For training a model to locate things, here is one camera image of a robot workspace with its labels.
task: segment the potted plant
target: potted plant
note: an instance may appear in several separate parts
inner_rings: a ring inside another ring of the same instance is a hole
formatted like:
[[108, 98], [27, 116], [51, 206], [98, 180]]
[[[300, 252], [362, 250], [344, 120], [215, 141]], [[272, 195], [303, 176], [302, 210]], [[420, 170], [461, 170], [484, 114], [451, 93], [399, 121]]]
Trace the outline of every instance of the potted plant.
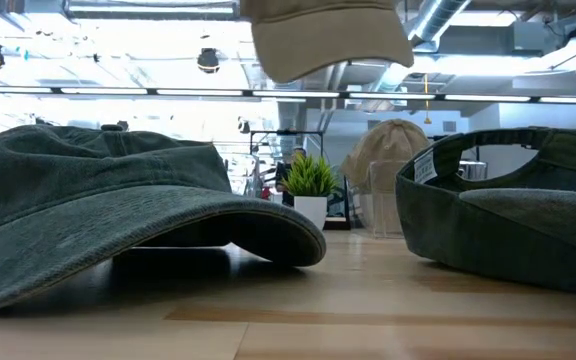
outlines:
[[315, 161], [312, 156], [300, 154], [282, 183], [295, 197], [295, 210], [323, 229], [328, 213], [328, 195], [337, 185], [326, 161], [323, 158]]

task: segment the beige cap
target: beige cap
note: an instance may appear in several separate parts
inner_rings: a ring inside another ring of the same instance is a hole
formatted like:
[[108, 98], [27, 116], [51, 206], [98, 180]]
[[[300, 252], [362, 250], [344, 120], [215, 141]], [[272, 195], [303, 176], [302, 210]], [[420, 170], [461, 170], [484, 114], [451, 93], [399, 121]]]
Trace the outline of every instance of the beige cap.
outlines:
[[405, 120], [383, 121], [359, 140], [341, 171], [360, 192], [394, 193], [397, 171], [429, 145], [419, 126]]
[[393, 0], [241, 0], [261, 66], [286, 83], [335, 63], [381, 59], [411, 67]]

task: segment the green baseball cap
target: green baseball cap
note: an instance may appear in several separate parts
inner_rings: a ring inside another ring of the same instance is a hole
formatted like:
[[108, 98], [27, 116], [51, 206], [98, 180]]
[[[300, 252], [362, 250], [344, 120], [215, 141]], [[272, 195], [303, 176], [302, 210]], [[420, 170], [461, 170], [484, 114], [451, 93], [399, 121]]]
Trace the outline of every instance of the green baseball cap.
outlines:
[[[457, 175], [464, 150], [513, 144], [538, 152], [498, 178]], [[483, 276], [576, 292], [576, 130], [444, 138], [400, 170], [395, 192], [413, 253]]]
[[0, 133], [0, 308], [137, 245], [231, 242], [290, 266], [326, 249], [297, 212], [232, 194], [211, 144], [45, 125]]

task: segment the cap button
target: cap button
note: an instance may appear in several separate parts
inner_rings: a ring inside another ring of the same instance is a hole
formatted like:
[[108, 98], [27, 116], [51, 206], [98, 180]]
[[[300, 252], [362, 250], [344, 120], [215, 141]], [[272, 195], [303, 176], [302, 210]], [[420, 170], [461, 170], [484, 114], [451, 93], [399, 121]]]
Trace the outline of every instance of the cap button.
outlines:
[[106, 124], [106, 125], [101, 125], [101, 130], [103, 130], [103, 131], [124, 131], [124, 128], [122, 128], [119, 125]]

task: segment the green plant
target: green plant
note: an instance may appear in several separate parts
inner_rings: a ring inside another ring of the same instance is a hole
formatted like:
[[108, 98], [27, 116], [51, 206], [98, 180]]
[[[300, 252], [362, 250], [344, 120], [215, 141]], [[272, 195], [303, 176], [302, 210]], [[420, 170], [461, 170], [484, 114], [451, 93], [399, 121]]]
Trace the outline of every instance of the green plant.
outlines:
[[292, 196], [327, 197], [337, 180], [323, 158], [315, 161], [312, 156], [298, 155], [282, 184]]

